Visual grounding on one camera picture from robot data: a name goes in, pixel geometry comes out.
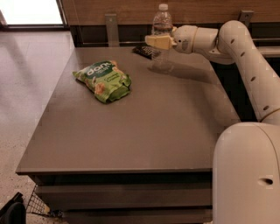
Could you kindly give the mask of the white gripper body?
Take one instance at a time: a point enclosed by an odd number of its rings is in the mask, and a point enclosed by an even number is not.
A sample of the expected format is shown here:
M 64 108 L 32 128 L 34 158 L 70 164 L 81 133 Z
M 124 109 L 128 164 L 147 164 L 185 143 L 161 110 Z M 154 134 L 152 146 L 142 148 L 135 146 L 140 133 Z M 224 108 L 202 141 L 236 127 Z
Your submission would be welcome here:
M 176 43 L 174 49 L 179 53 L 192 53 L 197 30 L 198 27 L 193 25 L 183 25 L 177 28 L 173 33 L 174 41 Z

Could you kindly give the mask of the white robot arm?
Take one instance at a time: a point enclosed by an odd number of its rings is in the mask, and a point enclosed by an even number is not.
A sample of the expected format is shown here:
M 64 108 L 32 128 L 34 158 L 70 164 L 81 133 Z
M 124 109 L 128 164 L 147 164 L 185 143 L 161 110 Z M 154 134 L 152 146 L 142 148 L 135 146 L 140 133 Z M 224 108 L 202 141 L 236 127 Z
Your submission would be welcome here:
M 236 66 L 251 109 L 215 145 L 213 224 L 280 224 L 280 78 L 249 29 L 236 20 L 219 29 L 183 25 L 145 43 Z

